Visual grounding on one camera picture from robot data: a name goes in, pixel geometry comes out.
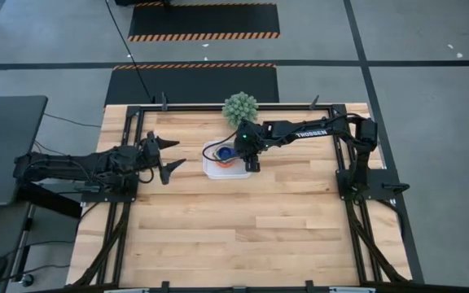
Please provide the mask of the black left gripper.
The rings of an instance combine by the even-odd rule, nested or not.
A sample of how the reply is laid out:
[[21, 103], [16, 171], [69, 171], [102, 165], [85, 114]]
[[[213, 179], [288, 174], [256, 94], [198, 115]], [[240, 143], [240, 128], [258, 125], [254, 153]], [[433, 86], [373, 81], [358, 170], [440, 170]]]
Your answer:
[[179, 143], [179, 141], [164, 140], [154, 135], [152, 131], [147, 132], [147, 136], [138, 144], [138, 171], [143, 172], [149, 168], [158, 168], [162, 184], [168, 185], [171, 173], [182, 165], [186, 159], [163, 164], [160, 158], [160, 150], [174, 147]]

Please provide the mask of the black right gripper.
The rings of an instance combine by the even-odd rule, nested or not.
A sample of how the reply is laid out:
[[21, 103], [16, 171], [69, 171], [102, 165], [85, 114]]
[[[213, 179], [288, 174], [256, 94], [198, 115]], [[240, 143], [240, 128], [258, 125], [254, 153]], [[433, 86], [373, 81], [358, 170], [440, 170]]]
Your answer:
[[269, 138], [269, 133], [261, 130], [259, 124], [250, 120], [240, 122], [240, 130], [235, 131], [234, 149], [237, 155], [245, 155], [243, 161], [247, 172], [259, 173], [261, 171], [257, 154], [268, 149]]

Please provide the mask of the dark purple measuring cup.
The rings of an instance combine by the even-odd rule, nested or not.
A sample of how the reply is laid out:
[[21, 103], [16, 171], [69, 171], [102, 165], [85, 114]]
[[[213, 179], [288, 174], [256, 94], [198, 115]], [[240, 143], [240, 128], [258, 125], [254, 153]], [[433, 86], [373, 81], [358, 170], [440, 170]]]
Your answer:
[[219, 147], [219, 153], [221, 155], [221, 160], [223, 160], [223, 161], [231, 160], [231, 159], [236, 158], [238, 156], [235, 149], [232, 148], [232, 147], [229, 147], [229, 146]]

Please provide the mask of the white plastic basket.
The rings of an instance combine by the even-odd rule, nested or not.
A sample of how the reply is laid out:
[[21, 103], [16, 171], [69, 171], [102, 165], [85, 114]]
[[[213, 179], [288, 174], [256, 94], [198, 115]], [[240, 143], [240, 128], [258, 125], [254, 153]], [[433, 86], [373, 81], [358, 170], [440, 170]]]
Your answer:
[[234, 148], [233, 141], [227, 141], [220, 144], [219, 142], [211, 141], [204, 144], [205, 155], [210, 158], [203, 158], [203, 171], [212, 180], [230, 180], [230, 179], [246, 179], [251, 176], [251, 173], [245, 170], [244, 162], [238, 157], [229, 168], [221, 168], [217, 165], [213, 157], [213, 151], [218, 147], [232, 147]]

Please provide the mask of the green artificial plant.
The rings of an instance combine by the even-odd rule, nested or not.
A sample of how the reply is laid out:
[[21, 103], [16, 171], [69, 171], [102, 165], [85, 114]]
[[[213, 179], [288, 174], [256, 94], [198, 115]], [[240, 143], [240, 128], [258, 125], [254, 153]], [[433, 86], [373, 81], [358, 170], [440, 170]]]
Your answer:
[[256, 122], [257, 110], [257, 100], [249, 94], [240, 92], [225, 100], [221, 113], [229, 126], [237, 128], [243, 120]]

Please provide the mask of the black hazard-striped floor mat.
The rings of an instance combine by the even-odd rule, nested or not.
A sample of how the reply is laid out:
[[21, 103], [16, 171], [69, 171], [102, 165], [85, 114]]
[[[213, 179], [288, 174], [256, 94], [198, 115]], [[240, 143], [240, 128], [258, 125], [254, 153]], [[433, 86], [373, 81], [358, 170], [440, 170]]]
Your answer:
[[267, 3], [173, 4], [135, 6], [130, 42], [274, 39], [280, 37], [277, 5]]
[[259, 103], [279, 101], [273, 63], [150, 63], [113, 68], [106, 105], [224, 103], [244, 92]]

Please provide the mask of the black desk support beam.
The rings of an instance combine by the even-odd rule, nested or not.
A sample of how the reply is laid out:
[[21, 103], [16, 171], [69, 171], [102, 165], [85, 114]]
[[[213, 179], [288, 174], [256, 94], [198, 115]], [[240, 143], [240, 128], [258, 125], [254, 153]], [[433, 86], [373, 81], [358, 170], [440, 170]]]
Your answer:
[[81, 215], [82, 208], [77, 201], [34, 183], [26, 183], [19, 186], [16, 198], [71, 218], [79, 219]]

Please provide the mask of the black desk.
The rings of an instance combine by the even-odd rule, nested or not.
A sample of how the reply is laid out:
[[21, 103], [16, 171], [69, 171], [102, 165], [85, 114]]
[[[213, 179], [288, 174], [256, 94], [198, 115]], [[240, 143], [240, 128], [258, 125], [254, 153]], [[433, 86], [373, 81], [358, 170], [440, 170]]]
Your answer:
[[15, 200], [14, 160], [32, 150], [48, 98], [0, 97], [0, 207]]

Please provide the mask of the black aluminium table frame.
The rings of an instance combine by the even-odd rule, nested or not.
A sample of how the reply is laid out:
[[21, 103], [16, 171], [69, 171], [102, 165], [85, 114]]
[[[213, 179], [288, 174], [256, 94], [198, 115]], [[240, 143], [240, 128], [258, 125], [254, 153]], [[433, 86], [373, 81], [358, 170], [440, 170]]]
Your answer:
[[307, 138], [260, 155], [247, 179], [212, 180], [203, 171], [206, 142], [232, 133], [213, 105], [149, 107], [128, 117], [105, 109], [98, 148], [136, 142], [153, 131], [179, 141], [163, 160], [186, 159], [168, 185], [144, 173], [129, 210], [121, 267], [107, 279], [122, 287], [356, 285], [353, 234], [335, 172], [347, 166], [343, 142]]

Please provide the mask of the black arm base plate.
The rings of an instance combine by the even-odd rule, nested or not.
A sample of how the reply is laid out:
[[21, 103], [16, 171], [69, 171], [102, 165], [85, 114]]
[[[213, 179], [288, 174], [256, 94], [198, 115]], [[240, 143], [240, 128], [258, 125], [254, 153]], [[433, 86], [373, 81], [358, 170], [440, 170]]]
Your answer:
[[337, 170], [337, 186], [342, 200], [386, 200], [410, 188], [401, 183], [392, 170]]
[[103, 173], [79, 190], [82, 202], [132, 203], [137, 197], [138, 174]]

